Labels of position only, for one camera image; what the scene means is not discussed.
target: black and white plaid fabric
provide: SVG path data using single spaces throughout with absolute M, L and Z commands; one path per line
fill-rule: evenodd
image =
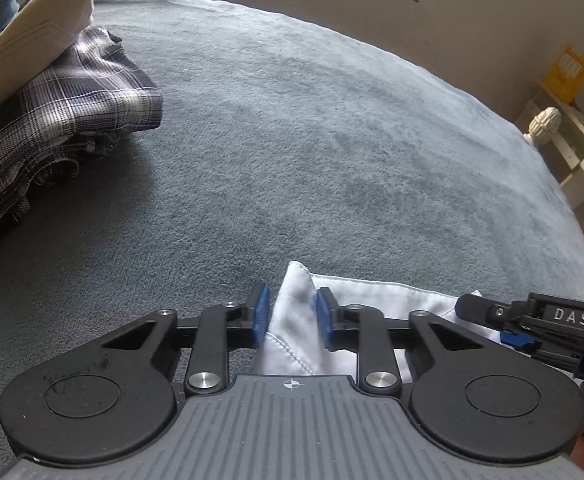
M 31 184 L 68 180 L 121 135 L 160 126 L 161 94 L 120 41 L 90 25 L 0 107 L 0 235 L 29 210 Z

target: white fabric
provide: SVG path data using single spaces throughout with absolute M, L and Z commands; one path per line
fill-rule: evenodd
M 314 301 L 316 290 L 322 286 L 329 286 L 341 305 L 375 306 L 385 317 L 396 319 L 408 319 L 412 310 L 428 310 L 500 342 L 498 332 L 458 319 L 454 312 L 457 298 L 453 296 L 402 283 L 321 276 L 312 274 L 299 262 L 290 262 L 272 309 L 265 341 L 254 360 L 254 373 L 289 376 L 349 374 L 356 378 L 357 356 L 346 350 L 329 352 L 319 337 Z M 408 383 L 411 374 L 405 351 L 395 352 L 401 378 Z

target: gray ribbed plate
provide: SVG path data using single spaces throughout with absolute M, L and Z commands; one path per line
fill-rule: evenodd
M 152 446 L 117 463 L 52 469 L 21 460 L 4 480 L 584 480 L 564 456 L 526 467 L 465 462 L 416 431 L 400 405 L 346 376 L 238 376 L 188 400 Z

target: gray blanket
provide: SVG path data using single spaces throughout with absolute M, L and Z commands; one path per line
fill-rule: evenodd
M 292 259 L 584 299 L 584 239 L 540 156 L 424 69 L 224 2 L 96 0 L 94 21 L 163 91 L 163 126 L 46 191 L 0 244 L 0 393 L 153 309 L 276 286 Z M 0 428 L 0 468 L 10 457 Z

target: yellow container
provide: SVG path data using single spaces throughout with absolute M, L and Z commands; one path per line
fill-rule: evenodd
M 568 45 L 543 83 L 564 103 L 571 103 L 584 83 L 584 56 Z

